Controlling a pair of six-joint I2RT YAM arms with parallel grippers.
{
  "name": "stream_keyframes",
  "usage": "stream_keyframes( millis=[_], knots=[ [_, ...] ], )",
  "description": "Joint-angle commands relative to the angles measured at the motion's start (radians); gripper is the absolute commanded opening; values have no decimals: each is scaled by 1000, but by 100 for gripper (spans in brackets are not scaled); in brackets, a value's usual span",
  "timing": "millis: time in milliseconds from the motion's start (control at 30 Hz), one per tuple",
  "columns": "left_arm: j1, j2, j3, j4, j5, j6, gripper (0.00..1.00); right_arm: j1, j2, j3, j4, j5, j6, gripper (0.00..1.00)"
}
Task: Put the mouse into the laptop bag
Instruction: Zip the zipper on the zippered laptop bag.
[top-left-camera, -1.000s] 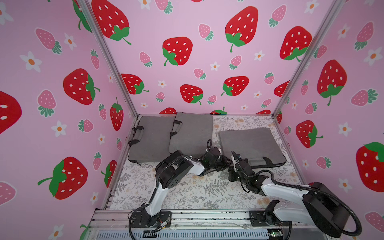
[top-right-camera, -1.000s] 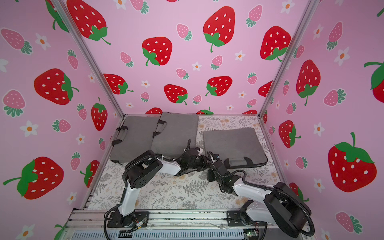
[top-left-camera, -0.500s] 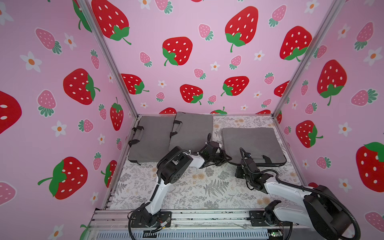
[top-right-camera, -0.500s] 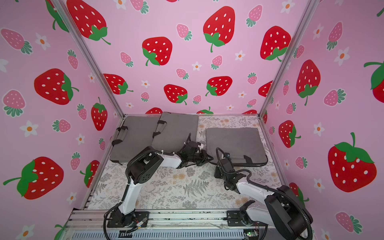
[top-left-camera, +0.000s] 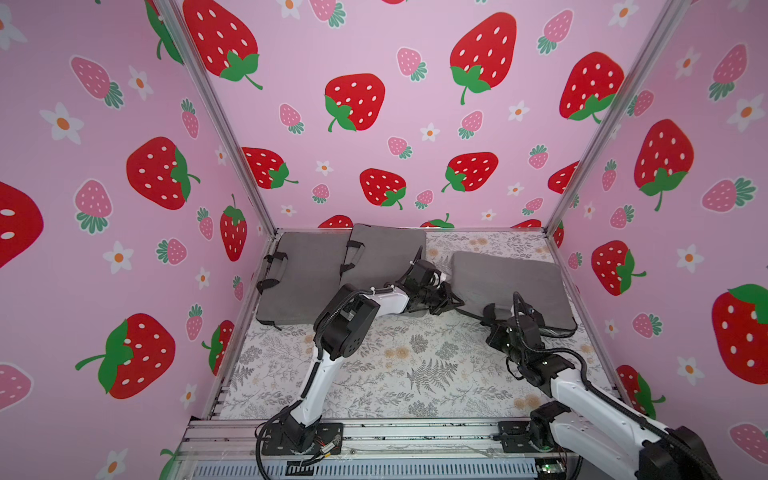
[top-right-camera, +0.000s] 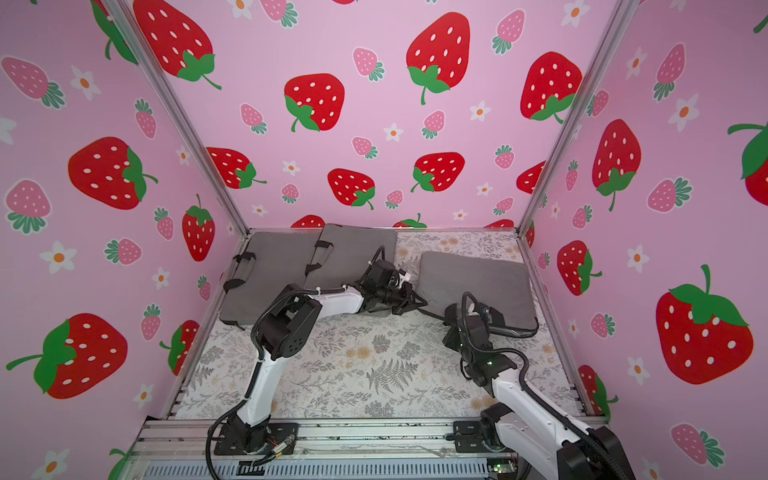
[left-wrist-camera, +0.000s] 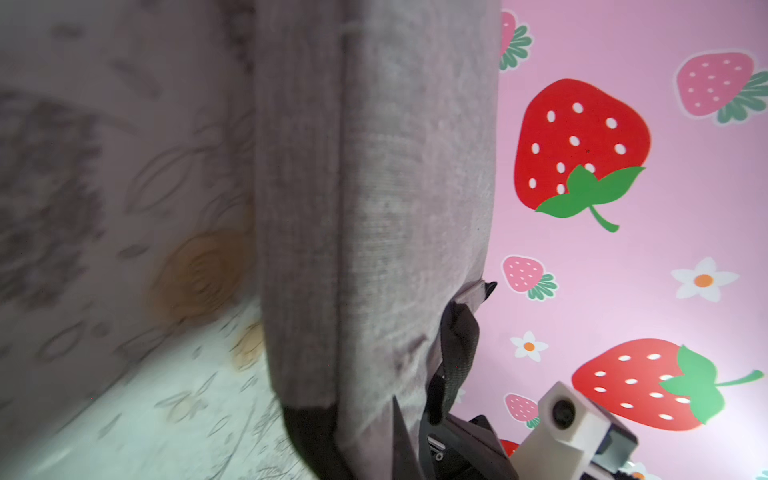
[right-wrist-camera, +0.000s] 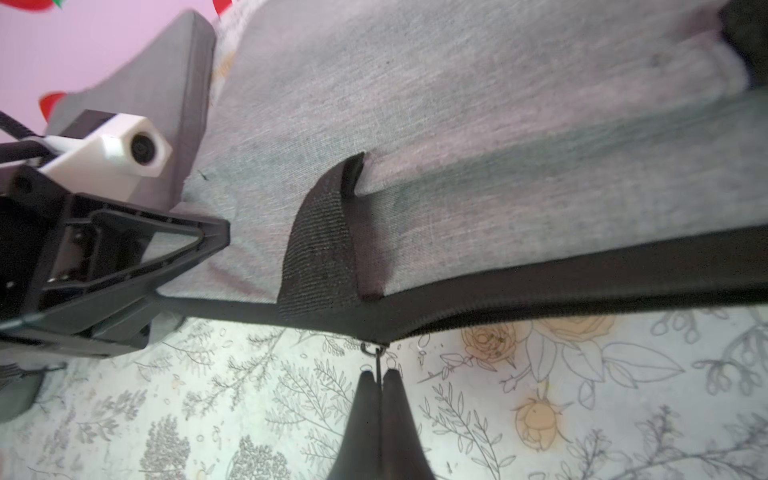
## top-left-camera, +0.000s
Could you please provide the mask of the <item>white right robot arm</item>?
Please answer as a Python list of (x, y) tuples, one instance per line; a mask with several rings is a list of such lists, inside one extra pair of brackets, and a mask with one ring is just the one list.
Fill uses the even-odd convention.
[(549, 401), (530, 415), (528, 438), (539, 451), (570, 450), (614, 479), (716, 479), (703, 440), (686, 427), (670, 428), (596, 388), (587, 362), (567, 348), (548, 348), (542, 314), (520, 293), (510, 312), (485, 307), (487, 344), (506, 356), (509, 372)]

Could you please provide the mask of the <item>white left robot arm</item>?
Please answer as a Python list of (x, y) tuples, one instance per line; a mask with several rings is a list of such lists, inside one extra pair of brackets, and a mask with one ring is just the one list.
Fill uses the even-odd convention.
[(400, 278), (383, 287), (341, 286), (313, 325), (313, 362), (298, 398), (255, 431), (255, 457), (261, 458), (272, 442), (292, 454), (329, 455), (341, 440), (326, 441), (318, 435), (327, 394), (374, 321), (422, 311), (440, 315), (464, 305), (446, 275), (423, 259), (421, 250)]

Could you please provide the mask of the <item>grey laptop bag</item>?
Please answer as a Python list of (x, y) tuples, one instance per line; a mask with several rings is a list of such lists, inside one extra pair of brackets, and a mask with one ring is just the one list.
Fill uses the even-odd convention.
[(340, 285), (356, 289), (383, 288), (399, 280), (419, 251), (426, 249), (426, 233), (356, 224), (346, 244), (340, 267)]
[(567, 338), (577, 323), (554, 263), (456, 252), (451, 261), (453, 293), (464, 305), (461, 314), (476, 320), (506, 320), (512, 315), (513, 294), (519, 293), (543, 320), (540, 333)]
[(348, 230), (288, 232), (264, 258), (255, 320), (278, 329), (312, 325), (340, 288)]

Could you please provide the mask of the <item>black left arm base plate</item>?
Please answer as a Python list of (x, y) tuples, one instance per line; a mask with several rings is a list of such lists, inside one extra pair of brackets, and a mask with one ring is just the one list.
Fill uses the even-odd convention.
[(270, 425), (261, 441), (260, 453), (265, 456), (338, 455), (343, 443), (344, 424), (320, 422), (303, 428)]

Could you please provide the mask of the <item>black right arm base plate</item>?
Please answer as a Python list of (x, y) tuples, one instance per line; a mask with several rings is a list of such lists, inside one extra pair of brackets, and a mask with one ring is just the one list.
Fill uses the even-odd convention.
[(529, 420), (499, 422), (494, 439), (505, 453), (548, 453), (555, 449), (548, 428)]

